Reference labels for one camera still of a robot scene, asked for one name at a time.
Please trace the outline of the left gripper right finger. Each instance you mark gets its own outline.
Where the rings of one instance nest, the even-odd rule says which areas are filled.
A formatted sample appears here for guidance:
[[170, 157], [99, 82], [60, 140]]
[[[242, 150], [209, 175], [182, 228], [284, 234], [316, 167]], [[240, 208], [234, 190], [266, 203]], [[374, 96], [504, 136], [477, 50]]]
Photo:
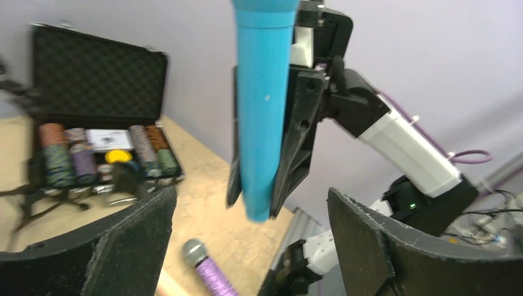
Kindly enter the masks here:
[[336, 188], [329, 221], [348, 295], [521, 295], [522, 257], [447, 242]]

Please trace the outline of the black tripod shock-mount stand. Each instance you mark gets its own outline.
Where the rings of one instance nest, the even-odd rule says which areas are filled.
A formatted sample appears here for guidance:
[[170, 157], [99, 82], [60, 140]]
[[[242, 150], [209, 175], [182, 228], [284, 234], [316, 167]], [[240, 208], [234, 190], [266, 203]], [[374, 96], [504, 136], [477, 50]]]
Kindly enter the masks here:
[[[25, 87], [19, 82], [9, 78], [8, 69], [4, 62], [1, 62], [1, 90], [12, 95], [9, 99], [10, 104], [16, 106], [19, 110], [25, 113], [25, 115], [30, 117], [34, 123], [41, 123], [46, 112], [44, 107], [38, 102], [39, 92], [35, 89]], [[60, 206], [70, 204], [78, 207], [81, 211], [90, 209], [90, 204], [78, 202], [76, 197], [66, 197], [64, 191], [59, 191], [50, 195], [52, 199], [56, 201], [54, 205], [40, 213], [34, 214], [32, 210], [33, 205], [45, 196], [48, 196], [48, 193], [42, 189], [43, 178], [41, 175], [44, 169], [43, 162], [44, 159], [42, 154], [36, 154], [28, 158], [25, 170], [27, 183], [14, 189], [1, 192], [1, 197], [15, 195], [23, 196], [23, 200], [19, 205], [22, 217], [18, 225], [14, 227], [10, 234], [10, 239], [6, 248], [8, 252], [14, 251], [19, 231]]]

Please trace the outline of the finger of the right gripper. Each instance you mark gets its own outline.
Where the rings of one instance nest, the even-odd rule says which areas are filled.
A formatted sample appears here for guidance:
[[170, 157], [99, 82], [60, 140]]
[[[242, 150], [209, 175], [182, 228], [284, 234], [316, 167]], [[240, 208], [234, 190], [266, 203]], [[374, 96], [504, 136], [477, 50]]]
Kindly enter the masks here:
[[229, 178], [226, 190], [226, 206], [231, 208], [242, 192], [240, 153], [239, 153], [239, 125], [237, 115], [237, 65], [233, 67], [233, 159], [229, 168]]

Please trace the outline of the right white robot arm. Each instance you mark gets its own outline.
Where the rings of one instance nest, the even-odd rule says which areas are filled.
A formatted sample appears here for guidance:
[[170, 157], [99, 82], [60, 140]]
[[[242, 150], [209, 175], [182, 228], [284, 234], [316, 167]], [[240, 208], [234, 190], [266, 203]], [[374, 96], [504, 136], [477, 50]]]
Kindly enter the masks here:
[[457, 216], [455, 199], [476, 190], [444, 150], [386, 96], [344, 67], [352, 32], [321, 1], [234, 1], [234, 157], [227, 203], [247, 216], [279, 215], [308, 174], [317, 122], [334, 119], [403, 176], [372, 208], [432, 235]]

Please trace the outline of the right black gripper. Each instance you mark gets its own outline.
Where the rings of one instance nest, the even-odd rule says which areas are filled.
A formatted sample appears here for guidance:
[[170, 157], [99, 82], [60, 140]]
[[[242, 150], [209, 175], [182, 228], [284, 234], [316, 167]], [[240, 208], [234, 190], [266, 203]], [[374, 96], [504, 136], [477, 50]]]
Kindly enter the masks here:
[[357, 139], [379, 136], [380, 129], [390, 123], [390, 108], [377, 91], [358, 72], [345, 68], [352, 19], [326, 8], [323, 1], [301, 1], [296, 25], [314, 31], [314, 63], [310, 70], [290, 69], [271, 218], [279, 215], [288, 196], [308, 175], [310, 132], [317, 122], [331, 118]]

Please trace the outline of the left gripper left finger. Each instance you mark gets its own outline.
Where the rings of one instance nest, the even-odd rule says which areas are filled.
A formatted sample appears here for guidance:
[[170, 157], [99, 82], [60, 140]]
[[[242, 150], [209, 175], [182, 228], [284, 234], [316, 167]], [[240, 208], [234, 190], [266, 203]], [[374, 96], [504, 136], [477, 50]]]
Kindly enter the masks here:
[[172, 232], [165, 187], [74, 231], [1, 254], [2, 295], [154, 295]]

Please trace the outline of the pink microphone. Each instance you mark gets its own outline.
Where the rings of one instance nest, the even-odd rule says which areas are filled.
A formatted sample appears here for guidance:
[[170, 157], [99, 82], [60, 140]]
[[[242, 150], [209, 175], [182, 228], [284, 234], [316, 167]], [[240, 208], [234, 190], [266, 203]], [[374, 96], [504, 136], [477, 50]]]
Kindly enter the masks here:
[[165, 270], [161, 270], [156, 295], [188, 296], [188, 293]]

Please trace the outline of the blue microphone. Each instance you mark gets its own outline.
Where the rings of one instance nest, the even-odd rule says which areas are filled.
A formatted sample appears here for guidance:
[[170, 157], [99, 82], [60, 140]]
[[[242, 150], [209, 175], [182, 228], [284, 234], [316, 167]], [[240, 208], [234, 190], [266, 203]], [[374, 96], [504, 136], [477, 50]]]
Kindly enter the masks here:
[[233, 1], [242, 198], [248, 219], [270, 217], [298, 1]]

